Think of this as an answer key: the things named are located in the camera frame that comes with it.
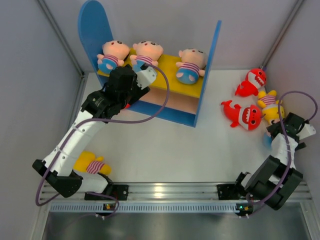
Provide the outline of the aluminium rail frame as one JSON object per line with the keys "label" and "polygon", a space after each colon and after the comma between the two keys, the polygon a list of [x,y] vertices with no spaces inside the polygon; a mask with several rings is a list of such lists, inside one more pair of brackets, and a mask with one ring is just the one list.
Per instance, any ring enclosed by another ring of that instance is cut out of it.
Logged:
{"label": "aluminium rail frame", "polygon": [[52,213],[213,213],[246,216],[253,212],[252,199],[219,200],[219,182],[114,183],[128,185],[127,200],[85,200],[84,192],[48,204]]}

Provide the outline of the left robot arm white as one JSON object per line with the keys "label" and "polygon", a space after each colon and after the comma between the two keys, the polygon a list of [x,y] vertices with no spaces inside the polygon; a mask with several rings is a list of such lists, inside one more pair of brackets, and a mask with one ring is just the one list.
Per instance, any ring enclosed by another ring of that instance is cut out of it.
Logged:
{"label": "left robot arm white", "polygon": [[134,72],[128,64],[110,72],[102,89],[90,93],[63,139],[44,159],[32,167],[64,198],[77,192],[95,192],[102,200],[109,199],[113,187],[106,174],[80,172],[74,165],[91,139],[128,103],[134,103],[149,92],[157,73],[151,66]]}

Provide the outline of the boy doll far right shelf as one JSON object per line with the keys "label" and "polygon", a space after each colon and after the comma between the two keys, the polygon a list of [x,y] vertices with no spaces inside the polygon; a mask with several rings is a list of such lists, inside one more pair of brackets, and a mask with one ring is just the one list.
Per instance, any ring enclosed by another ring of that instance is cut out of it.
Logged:
{"label": "boy doll far right shelf", "polygon": [[196,48],[187,48],[178,52],[180,61],[176,62],[178,68],[176,79],[185,85],[197,83],[199,77],[205,75],[205,67],[208,62],[208,56],[205,52]]}

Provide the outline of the boy doll striped shirt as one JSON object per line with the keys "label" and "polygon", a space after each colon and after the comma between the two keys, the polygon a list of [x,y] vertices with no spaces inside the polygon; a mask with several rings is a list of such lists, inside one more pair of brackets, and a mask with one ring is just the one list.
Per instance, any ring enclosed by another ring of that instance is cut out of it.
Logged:
{"label": "boy doll striped shirt", "polygon": [[268,131],[266,131],[263,134],[262,143],[268,150],[272,149],[272,141],[273,141],[273,138],[272,138],[271,134]]}

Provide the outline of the boy doll far left shelf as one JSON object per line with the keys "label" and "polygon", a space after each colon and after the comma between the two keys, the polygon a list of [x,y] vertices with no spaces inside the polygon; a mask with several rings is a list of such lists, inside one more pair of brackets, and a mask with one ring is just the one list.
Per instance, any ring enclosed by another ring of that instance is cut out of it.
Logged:
{"label": "boy doll far left shelf", "polygon": [[102,53],[97,55],[98,69],[109,74],[117,67],[123,66],[130,54],[130,47],[119,40],[108,41],[102,46]]}

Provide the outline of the blue wooden toy shelf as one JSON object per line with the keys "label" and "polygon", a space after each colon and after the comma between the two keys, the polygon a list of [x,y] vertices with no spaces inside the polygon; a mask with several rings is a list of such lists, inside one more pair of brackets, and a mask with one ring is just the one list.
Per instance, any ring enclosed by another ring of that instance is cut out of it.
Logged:
{"label": "blue wooden toy shelf", "polygon": [[[198,79],[197,83],[193,85],[180,83],[176,79],[176,71],[178,70],[176,62],[179,58],[164,54],[160,57],[158,64],[163,72],[157,73],[156,80],[149,85],[150,91],[136,103],[130,105],[129,110],[151,116],[160,109],[168,96],[168,102],[158,114],[158,118],[195,127],[199,118],[221,25],[221,21],[216,24],[205,73],[203,77]],[[100,84],[104,85],[109,76],[98,69],[97,55],[103,52],[103,44],[112,41],[114,38],[106,11],[99,1],[87,0],[82,5],[78,14],[77,28],[85,53]]]}

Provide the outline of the yellow frog plush striped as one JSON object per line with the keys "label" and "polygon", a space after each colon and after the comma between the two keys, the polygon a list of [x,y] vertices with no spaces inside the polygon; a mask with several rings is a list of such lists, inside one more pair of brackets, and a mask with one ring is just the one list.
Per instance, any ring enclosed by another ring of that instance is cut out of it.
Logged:
{"label": "yellow frog plush striped", "polygon": [[282,105],[280,105],[280,111],[278,111],[279,100],[276,99],[277,92],[271,90],[270,92],[260,91],[257,95],[257,104],[262,110],[264,119],[269,125],[275,124],[282,118],[285,117],[285,110]]}

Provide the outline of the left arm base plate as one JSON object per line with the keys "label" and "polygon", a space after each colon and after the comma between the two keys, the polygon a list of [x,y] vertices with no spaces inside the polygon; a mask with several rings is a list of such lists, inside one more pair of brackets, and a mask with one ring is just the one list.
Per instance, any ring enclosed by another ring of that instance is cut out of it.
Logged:
{"label": "left arm base plate", "polygon": [[[109,184],[101,193],[102,195],[111,196],[119,201],[126,201],[129,194],[129,186],[127,184]],[[107,200],[106,197],[85,193],[86,201]]]}

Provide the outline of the red shark plush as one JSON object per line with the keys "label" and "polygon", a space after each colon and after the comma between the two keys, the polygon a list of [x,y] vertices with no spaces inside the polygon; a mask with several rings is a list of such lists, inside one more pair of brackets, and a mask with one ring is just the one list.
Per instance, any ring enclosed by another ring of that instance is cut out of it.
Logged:
{"label": "red shark plush", "polygon": [[247,131],[253,131],[259,127],[263,120],[262,111],[254,104],[242,107],[239,104],[231,106],[232,100],[222,101],[224,115],[231,121],[230,127],[241,126]]}
{"label": "red shark plush", "polygon": [[261,68],[251,69],[245,79],[238,85],[235,95],[240,97],[257,96],[259,90],[267,83],[267,75]]}

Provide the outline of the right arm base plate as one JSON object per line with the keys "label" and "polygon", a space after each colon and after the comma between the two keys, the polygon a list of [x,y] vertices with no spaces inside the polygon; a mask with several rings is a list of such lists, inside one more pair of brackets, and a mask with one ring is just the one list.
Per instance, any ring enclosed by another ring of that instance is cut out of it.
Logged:
{"label": "right arm base plate", "polygon": [[247,192],[242,186],[237,184],[218,184],[217,186],[218,199],[226,200],[244,200]]}

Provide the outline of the boy doll shelf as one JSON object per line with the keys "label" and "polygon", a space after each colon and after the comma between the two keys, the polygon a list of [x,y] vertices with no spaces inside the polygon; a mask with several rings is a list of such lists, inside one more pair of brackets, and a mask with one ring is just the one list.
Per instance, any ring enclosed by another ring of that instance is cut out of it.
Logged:
{"label": "boy doll shelf", "polygon": [[199,77],[205,75],[205,67],[208,62],[208,56],[205,52],[196,48],[187,48],[178,52],[180,61],[176,62],[178,68],[176,79],[185,85],[197,83]]}
{"label": "boy doll shelf", "polygon": [[123,66],[130,54],[130,47],[119,40],[108,41],[102,46],[102,53],[97,55],[98,69],[109,74],[117,67]]}

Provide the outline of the boy doll black hair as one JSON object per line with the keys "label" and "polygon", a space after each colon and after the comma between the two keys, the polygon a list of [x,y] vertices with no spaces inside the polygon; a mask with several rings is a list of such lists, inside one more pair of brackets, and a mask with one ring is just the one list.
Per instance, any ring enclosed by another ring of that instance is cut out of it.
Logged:
{"label": "boy doll black hair", "polygon": [[141,66],[144,64],[156,67],[159,65],[158,60],[164,52],[160,44],[143,40],[139,43],[134,43],[132,47],[135,50],[135,54],[132,54],[129,58],[136,73],[142,70]]}

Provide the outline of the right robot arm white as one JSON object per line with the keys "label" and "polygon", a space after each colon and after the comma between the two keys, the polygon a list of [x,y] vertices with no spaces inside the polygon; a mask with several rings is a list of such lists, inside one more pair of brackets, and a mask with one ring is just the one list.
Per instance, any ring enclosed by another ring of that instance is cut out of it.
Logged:
{"label": "right robot arm white", "polygon": [[290,112],[283,120],[285,131],[279,122],[267,127],[271,133],[272,153],[254,174],[240,173],[233,186],[235,196],[244,199],[251,194],[253,199],[263,201],[277,186],[270,178],[281,180],[284,177],[276,192],[263,202],[273,210],[284,205],[303,180],[303,174],[294,166],[294,155],[306,147],[298,136],[305,123],[304,118]]}

